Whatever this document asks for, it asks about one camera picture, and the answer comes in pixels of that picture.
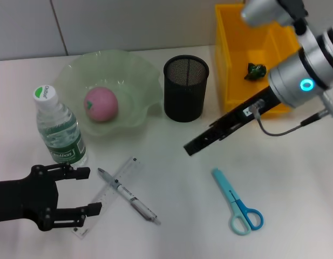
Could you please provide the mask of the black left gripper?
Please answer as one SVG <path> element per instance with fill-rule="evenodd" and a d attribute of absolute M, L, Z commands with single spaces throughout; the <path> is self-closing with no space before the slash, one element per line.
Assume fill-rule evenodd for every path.
<path fill-rule="evenodd" d="M 35 165 L 23 179 L 0 181 L 0 222 L 28 219 L 41 231 L 82 227 L 87 217 L 100 214 L 102 203 L 57 209 L 56 181 L 88 179 L 90 171 L 89 167 L 74 168 L 69 163 Z"/>

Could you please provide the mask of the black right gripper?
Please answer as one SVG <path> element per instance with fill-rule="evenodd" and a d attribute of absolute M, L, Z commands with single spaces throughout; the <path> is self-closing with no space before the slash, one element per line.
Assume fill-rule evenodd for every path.
<path fill-rule="evenodd" d="M 185 144 L 184 149 L 189 156 L 192 156 L 212 143 L 223 140 L 234 132 L 234 128 L 251 122 L 257 113 L 264 114 L 280 103 L 279 98 L 268 86 L 211 123 L 209 129 Z"/>

